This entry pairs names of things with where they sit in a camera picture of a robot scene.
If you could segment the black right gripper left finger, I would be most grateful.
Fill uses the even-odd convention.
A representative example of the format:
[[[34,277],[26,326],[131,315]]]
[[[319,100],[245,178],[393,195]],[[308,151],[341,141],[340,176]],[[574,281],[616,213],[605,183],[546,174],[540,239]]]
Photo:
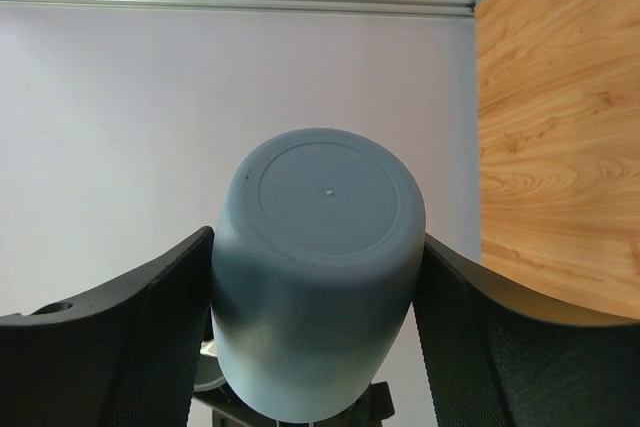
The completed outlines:
[[[184,426],[214,232],[30,315],[1,319],[4,426]]]

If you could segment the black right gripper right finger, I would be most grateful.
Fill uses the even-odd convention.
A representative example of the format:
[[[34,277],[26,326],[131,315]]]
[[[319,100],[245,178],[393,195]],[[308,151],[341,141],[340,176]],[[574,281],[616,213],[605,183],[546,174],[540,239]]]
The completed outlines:
[[[638,321],[536,292],[432,236],[413,307],[438,425],[638,425]]]

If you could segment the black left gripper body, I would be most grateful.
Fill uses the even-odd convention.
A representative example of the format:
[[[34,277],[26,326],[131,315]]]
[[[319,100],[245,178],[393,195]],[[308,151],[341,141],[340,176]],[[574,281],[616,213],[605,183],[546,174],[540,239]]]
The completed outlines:
[[[266,417],[246,405],[228,386],[213,339],[201,343],[193,397],[211,408],[213,426],[380,427],[395,415],[389,385],[379,382],[370,384],[351,407],[323,421],[290,423]]]

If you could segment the blue plastic cup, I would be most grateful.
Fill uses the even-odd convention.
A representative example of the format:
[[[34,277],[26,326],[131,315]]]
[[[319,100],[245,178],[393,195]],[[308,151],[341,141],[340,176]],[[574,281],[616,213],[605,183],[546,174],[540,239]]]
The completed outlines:
[[[365,137],[306,128],[253,150],[212,250],[213,334],[235,394],[290,423],[354,404],[406,318],[425,227],[414,177]]]

